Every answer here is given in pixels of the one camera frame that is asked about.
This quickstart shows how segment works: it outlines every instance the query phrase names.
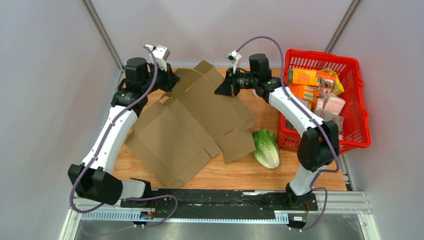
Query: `snack package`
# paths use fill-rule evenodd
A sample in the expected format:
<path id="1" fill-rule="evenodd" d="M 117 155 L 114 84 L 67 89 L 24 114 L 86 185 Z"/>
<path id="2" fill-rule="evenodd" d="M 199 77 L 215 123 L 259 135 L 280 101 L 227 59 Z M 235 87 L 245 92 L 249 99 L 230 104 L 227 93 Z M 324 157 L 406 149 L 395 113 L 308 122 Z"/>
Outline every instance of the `snack package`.
<path id="1" fill-rule="evenodd" d="M 325 101 L 324 104 L 324 111 L 331 112 L 335 115 L 339 115 L 342 111 L 343 107 L 345 106 L 346 101 L 338 96 L 330 96 Z"/>
<path id="2" fill-rule="evenodd" d="M 311 85 L 311 86 L 320 86 L 320 84 L 327 85 L 327 81 L 323 80 L 333 80 L 336 81 L 336 77 L 331 73 L 317 71 L 317 70 L 309 70 L 309 69 L 301 69 L 294 68 L 288 70 L 287 82 L 289 84 L 303 84 L 303 85 Z"/>
<path id="3" fill-rule="evenodd" d="M 324 108 L 324 99 L 316 98 L 315 107 L 313 108 L 313 113 L 317 114 L 318 110 L 322 110 Z"/>
<path id="4" fill-rule="evenodd" d="M 317 108 L 317 102 L 318 99 L 322 100 L 322 108 L 324 107 L 324 103 L 327 101 L 327 99 L 329 99 L 329 97 L 337 97 L 334 93 L 330 92 L 330 93 L 321 93 L 321 94 L 315 94 L 313 95 L 313 101 L 312 101 L 312 109 L 315 111 Z"/>
<path id="5" fill-rule="evenodd" d="M 288 88 L 298 98 L 313 101 L 314 100 L 314 87 L 303 84 L 289 83 Z"/>
<path id="6" fill-rule="evenodd" d="M 327 94 L 331 93 L 334 87 L 334 84 L 336 83 L 336 78 L 331 75 L 331 78 L 323 78 L 318 77 L 319 80 L 319 86 L 313 87 L 313 95 L 318 96 L 320 94 Z"/>
<path id="7" fill-rule="evenodd" d="M 337 75 L 337 73 L 335 71 L 333 71 L 331 68 L 327 67 L 327 68 L 322 69 L 321 72 L 331 74 L 335 77 L 335 84 L 334 84 L 334 87 L 331 90 L 332 93 L 334 93 L 336 95 L 340 95 L 340 94 L 345 92 L 345 89 L 343 88 L 343 85 L 339 80 L 339 76 Z"/>
<path id="8" fill-rule="evenodd" d="M 325 111 L 325 110 L 316 111 L 316 115 L 324 119 L 324 121 L 333 120 L 335 124 L 337 124 L 339 133 L 343 130 L 343 121 L 345 119 L 342 116 L 338 116 L 332 112 Z"/>

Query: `grocery item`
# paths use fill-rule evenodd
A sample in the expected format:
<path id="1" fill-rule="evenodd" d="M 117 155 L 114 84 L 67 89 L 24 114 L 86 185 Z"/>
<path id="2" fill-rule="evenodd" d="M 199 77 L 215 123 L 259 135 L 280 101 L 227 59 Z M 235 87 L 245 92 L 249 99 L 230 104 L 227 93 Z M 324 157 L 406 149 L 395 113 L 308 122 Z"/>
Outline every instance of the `grocery item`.
<path id="1" fill-rule="evenodd" d="M 324 103 L 325 103 L 329 99 L 329 97 L 337 97 L 337 95 L 332 92 L 329 92 L 329 93 L 321 93 L 318 97 L 324 100 Z"/>
<path id="2" fill-rule="evenodd" d="M 319 86 L 313 87 L 313 95 L 319 96 L 322 93 L 324 93 L 324 94 L 331 93 L 331 91 L 334 87 L 334 84 L 336 82 L 335 79 L 328 79 L 328 78 L 319 77 L 318 80 L 319 80 Z"/>
<path id="3" fill-rule="evenodd" d="M 331 74 L 335 77 L 335 84 L 334 84 L 334 87 L 331 90 L 332 93 L 334 93 L 336 95 L 340 95 L 340 94 L 345 92 L 345 89 L 343 88 L 343 85 L 339 80 L 339 76 L 337 75 L 337 73 L 335 71 L 333 71 L 331 68 L 327 67 L 327 68 L 322 69 L 321 72 Z"/>
<path id="4" fill-rule="evenodd" d="M 289 84 L 303 84 L 319 86 L 322 80 L 336 80 L 331 73 L 317 70 L 294 68 L 288 70 L 287 82 Z"/>
<path id="5" fill-rule="evenodd" d="M 256 150 L 253 152 L 260 164 L 269 169 L 275 169 L 280 164 L 277 138 L 273 132 L 262 129 L 252 133 Z"/>
<path id="6" fill-rule="evenodd" d="M 305 100 L 314 100 L 314 87 L 303 84 L 289 83 L 288 88 L 298 98 Z"/>
<path id="7" fill-rule="evenodd" d="M 343 121 L 345 120 L 342 116 L 336 115 L 330 111 L 317 110 L 316 115 L 324 119 L 324 121 L 333 120 L 338 126 L 338 132 L 343 130 Z"/>
<path id="8" fill-rule="evenodd" d="M 339 115 L 345 104 L 346 101 L 344 99 L 337 96 L 330 96 L 327 101 L 325 101 L 323 110 Z"/>
<path id="9" fill-rule="evenodd" d="M 317 98 L 315 102 L 315 107 L 313 109 L 313 113 L 317 114 L 318 110 L 322 110 L 324 108 L 324 99 Z"/>

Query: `wire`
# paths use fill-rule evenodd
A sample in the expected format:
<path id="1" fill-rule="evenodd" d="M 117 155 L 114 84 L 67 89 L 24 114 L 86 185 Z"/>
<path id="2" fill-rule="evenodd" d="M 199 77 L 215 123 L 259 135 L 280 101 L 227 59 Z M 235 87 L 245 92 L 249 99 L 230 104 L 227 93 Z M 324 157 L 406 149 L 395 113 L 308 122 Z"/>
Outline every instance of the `wire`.
<path id="1" fill-rule="evenodd" d="M 154 202 L 156 203 L 156 206 L 154 207 L 154 214 L 156 214 L 158 212 L 158 200 L 154 200 Z"/>
<path id="2" fill-rule="evenodd" d="M 156 200 L 156 199 L 164 199 L 164 198 L 171 198 L 174 199 L 175 201 L 175 206 L 173 207 L 171 213 L 166 216 L 165 218 L 163 218 L 162 220 L 155 222 L 153 224 L 149 224 L 149 225 L 145 225 L 144 228 L 151 228 L 151 227 L 155 227 L 157 225 L 161 225 L 163 224 L 166 220 L 168 220 L 177 210 L 177 206 L 178 206 L 178 199 L 174 196 L 174 195 L 162 195 L 162 196 L 154 196 L 154 197 L 148 197 L 148 198 L 127 198 L 128 200 L 132 200 L 132 201 L 151 201 L 151 200 Z"/>
<path id="3" fill-rule="evenodd" d="M 295 230 L 298 230 L 299 232 L 301 231 L 307 231 L 310 230 L 312 228 L 314 228 L 323 218 L 324 215 L 324 211 L 326 210 L 326 206 L 327 206 L 327 197 L 328 197 L 328 192 L 327 189 L 325 187 L 317 187 L 317 188 L 313 188 L 315 181 L 317 180 L 317 178 L 320 176 L 320 174 L 322 173 L 337 173 L 340 170 L 340 161 L 339 158 L 337 157 L 336 151 L 333 148 L 333 145 L 330 142 L 330 139 L 328 138 L 326 132 L 324 131 L 324 129 L 321 127 L 321 125 L 312 117 L 311 114 L 309 114 L 297 101 L 295 101 L 289 94 L 289 92 L 287 91 L 287 89 L 284 87 L 284 80 L 283 80 L 283 76 L 284 76 L 284 55 L 283 55 L 283 50 L 281 49 L 281 46 L 278 44 L 278 42 L 273 39 L 272 37 L 269 36 L 255 36 L 252 37 L 251 39 L 247 40 L 245 43 L 243 43 L 237 50 L 236 52 L 239 52 L 244 46 L 246 46 L 248 43 L 252 42 L 253 40 L 256 39 L 268 39 L 270 41 L 272 41 L 278 48 L 280 57 L 281 57 L 281 75 L 280 75 L 280 80 L 281 80 L 281 87 L 282 90 L 284 91 L 284 94 L 287 96 L 287 98 L 289 98 L 294 105 L 296 105 L 296 107 L 298 109 L 300 109 L 308 118 L 311 122 L 313 122 L 319 129 L 319 131 L 321 132 L 322 136 L 325 139 L 325 142 L 327 143 L 328 147 L 330 148 L 331 154 L 335 160 L 335 169 L 330 170 L 330 169 L 323 169 L 323 170 L 319 170 L 315 177 L 312 179 L 309 187 L 313 190 L 313 191 L 318 191 L 318 190 L 324 190 L 325 191 L 325 200 L 324 200 L 324 204 L 322 206 L 322 212 L 318 217 L 318 220 L 312 224 L 311 226 L 307 227 L 307 228 L 303 228 L 303 229 L 297 229 L 295 228 Z"/>
<path id="4" fill-rule="evenodd" d="M 158 221 L 158 222 L 155 222 L 155 223 L 153 223 L 153 224 L 146 224 L 146 225 L 144 225 L 144 224 L 139 224 L 139 225 L 135 225 L 135 226 L 137 226 L 137 227 L 140 227 L 140 228 L 152 228 L 152 227 L 156 227 L 156 226 L 158 226 L 158 225 L 161 225 L 161 224 L 163 224 L 166 220 L 168 220 L 174 213 L 175 213 L 175 211 L 177 210 L 177 207 L 178 207 L 178 200 L 177 200 L 177 198 L 175 197 L 175 196 L 173 196 L 173 195 L 162 195 L 162 196 L 154 196 L 154 197 L 148 197 L 148 198 L 134 198 L 134 197 L 132 197 L 132 198 L 127 198 L 128 200 L 132 200 L 132 201 L 152 201 L 152 200 L 157 200 L 157 199 L 165 199 L 165 198 L 170 198 L 170 199 L 174 199 L 174 201 L 175 201 L 175 206 L 173 207 L 173 209 L 172 209 L 172 211 L 171 211 L 171 213 L 168 215 L 168 216 L 166 216 L 164 219 L 162 219 L 162 220 L 160 220 L 160 221 Z M 131 226 L 125 226 L 125 227 L 123 227 L 123 228 L 120 228 L 120 229 L 117 229 L 117 230 L 114 230 L 114 231 L 110 231 L 110 232 L 106 232 L 106 233 L 89 233 L 89 232 L 86 232 L 85 230 L 84 230 L 84 228 L 82 227 L 81 228 L 81 232 L 82 233 L 84 233 L 85 235 L 87 235 L 87 236 L 90 236 L 90 237 L 104 237 L 104 236 L 107 236 L 107 235 L 111 235 L 111 234 L 115 234 L 115 233 L 118 233 L 118 232 L 121 232 L 121 231 L 124 231 L 124 230 L 128 230 L 128 229 L 133 229 L 134 228 L 134 225 L 131 225 Z"/>
<path id="5" fill-rule="evenodd" d="M 305 214 L 305 221 L 306 221 L 306 219 L 308 219 L 308 215 L 309 215 L 309 204 L 305 201 L 305 205 L 306 205 L 306 214 Z"/>
<path id="6" fill-rule="evenodd" d="M 125 107 L 121 112 L 119 112 L 115 118 L 113 118 L 112 122 L 109 124 L 109 126 L 107 127 L 106 131 L 104 132 L 103 137 L 100 140 L 100 143 L 98 144 L 97 150 L 94 152 L 93 157 L 91 158 L 91 160 L 87 163 L 87 165 L 84 167 L 84 169 L 82 169 L 81 173 L 78 175 L 78 177 L 76 178 L 74 184 L 72 185 L 72 189 L 70 191 L 69 194 L 69 203 L 70 203 L 70 207 L 77 213 L 80 214 L 86 214 L 89 212 L 92 212 L 98 208 L 100 208 L 101 206 L 103 206 L 103 203 L 100 203 L 99 205 L 91 208 L 91 209 L 87 209 L 87 210 L 81 210 L 78 209 L 77 206 L 75 206 L 74 203 L 74 193 L 77 189 L 78 184 L 80 183 L 81 179 L 83 178 L 84 174 L 87 172 L 87 170 L 90 168 L 90 166 L 94 163 L 94 161 L 97 159 L 97 156 L 99 155 L 100 151 L 102 150 L 103 144 L 106 141 L 106 138 L 108 137 L 109 132 L 111 131 L 112 127 L 115 125 L 115 122 L 119 119 L 120 116 L 122 116 L 122 114 L 124 114 L 126 111 L 132 109 L 136 104 L 138 104 L 141 100 L 143 100 L 149 93 L 150 91 L 153 89 L 153 86 L 156 83 L 156 79 L 158 77 L 158 63 L 156 61 L 156 58 L 153 54 L 153 52 L 150 50 L 150 48 L 148 48 L 147 46 L 144 47 L 144 49 L 146 49 L 148 51 L 148 53 L 151 55 L 151 58 L 153 59 L 153 64 L 154 64 L 154 74 L 153 74 L 153 79 L 151 81 L 150 86 L 148 87 L 148 89 L 146 90 L 145 93 L 143 93 L 143 95 L 141 97 L 139 97 L 137 100 L 135 100 L 133 103 L 131 103 L 130 105 L 128 105 L 127 107 Z"/>

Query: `wooden surface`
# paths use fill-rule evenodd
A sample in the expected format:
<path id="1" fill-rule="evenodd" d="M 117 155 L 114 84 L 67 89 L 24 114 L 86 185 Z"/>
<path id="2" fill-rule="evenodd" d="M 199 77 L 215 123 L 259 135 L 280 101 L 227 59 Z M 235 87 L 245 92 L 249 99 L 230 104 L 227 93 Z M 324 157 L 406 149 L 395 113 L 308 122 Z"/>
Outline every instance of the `wooden surface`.
<path id="1" fill-rule="evenodd" d="M 218 68 L 225 74 L 226 68 Z M 280 75 L 280 69 L 272 69 L 273 76 Z M 156 91 L 148 96 L 146 109 L 162 96 Z M 252 132 L 268 129 L 277 133 L 278 111 L 257 97 L 251 90 L 242 90 L 238 96 L 256 116 Z M 280 150 L 280 164 L 275 169 L 262 166 L 250 153 L 245 157 L 224 164 L 222 153 L 210 160 L 203 169 L 188 182 L 186 189 L 235 189 L 235 190 L 284 190 L 287 183 L 294 178 L 299 167 L 295 152 Z M 335 169 L 333 162 L 329 169 Z M 119 179 L 143 179 L 151 182 L 152 188 L 165 186 L 147 169 L 130 149 L 123 145 L 116 159 L 113 175 Z M 342 173 L 324 173 L 315 183 L 315 187 L 326 187 L 328 190 L 345 191 L 346 185 Z"/>

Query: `metal frame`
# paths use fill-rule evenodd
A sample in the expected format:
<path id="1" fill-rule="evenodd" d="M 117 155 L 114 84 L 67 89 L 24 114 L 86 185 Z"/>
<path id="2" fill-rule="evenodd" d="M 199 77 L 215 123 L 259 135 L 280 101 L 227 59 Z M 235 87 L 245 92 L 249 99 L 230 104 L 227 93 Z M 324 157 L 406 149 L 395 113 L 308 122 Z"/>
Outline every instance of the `metal frame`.
<path id="1" fill-rule="evenodd" d="M 282 191 L 264 191 L 258 190 L 257 193 L 272 193 Z M 320 213 L 324 204 L 325 193 L 323 191 L 314 191 L 316 195 L 318 211 Z M 90 209 L 98 203 L 76 197 L 75 204 L 80 209 Z M 139 221 L 137 217 L 141 212 L 148 212 L 150 208 L 122 208 L 119 200 L 115 205 L 103 205 L 92 213 L 80 214 L 73 210 L 68 211 L 65 224 L 60 235 L 60 240 L 73 240 L 77 233 L 77 228 L 81 220 L 100 220 L 100 221 Z M 273 220 L 248 220 L 248 219 L 199 219 L 199 218 L 170 218 L 169 222 L 178 223 L 228 223 L 228 224 L 285 224 L 288 220 L 288 214 L 299 214 L 304 211 L 289 210 L 275 211 Z M 325 214 L 354 214 L 358 216 L 361 224 L 362 233 L 365 240 L 379 240 L 380 236 L 374 222 L 373 212 L 368 203 L 367 196 L 363 191 L 329 191 Z M 157 222 L 161 218 L 148 220 L 145 222 Z"/>
<path id="2" fill-rule="evenodd" d="M 344 14 L 343 18 L 341 19 L 340 23 L 338 24 L 337 29 L 335 30 L 333 36 L 331 37 L 330 42 L 328 43 L 327 47 L 325 48 L 324 52 L 330 53 L 334 46 L 336 45 L 337 41 L 339 40 L 340 36 L 342 35 L 343 31 L 345 30 L 346 26 L 349 24 L 350 20 L 352 19 L 353 15 L 355 14 L 356 10 L 358 9 L 359 3 L 361 3 L 362 0 L 353 0 L 350 3 L 349 8 L 347 8 L 346 13 Z"/>
<path id="3" fill-rule="evenodd" d="M 109 51 L 110 55 L 113 58 L 113 61 L 115 62 L 116 66 L 119 68 L 121 72 L 124 71 L 124 65 L 121 62 L 121 59 L 118 55 L 117 50 L 115 49 L 114 45 L 112 44 L 112 41 L 106 32 L 105 27 L 102 24 L 102 21 L 100 21 L 99 15 L 96 12 L 96 9 L 94 8 L 94 5 L 91 0 L 81 0 L 81 2 L 84 4 L 85 9 L 88 12 L 88 15 L 90 16 L 91 20 L 93 21 L 95 27 L 98 30 L 98 33 L 100 34 L 101 38 L 104 41 L 104 44 L 107 47 L 107 50 Z"/>
<path id="4" fill-rule="evenodd" d="M 343 174 L 344 183 L 346 186 L 350 185 L 351 191 L 356 191 L 355 184 L 352 181 L 352 176 L 349 172 L 349 158 L 344 154 L 341 155 L 338 159 L 340 160 L 341 173 Z"/>

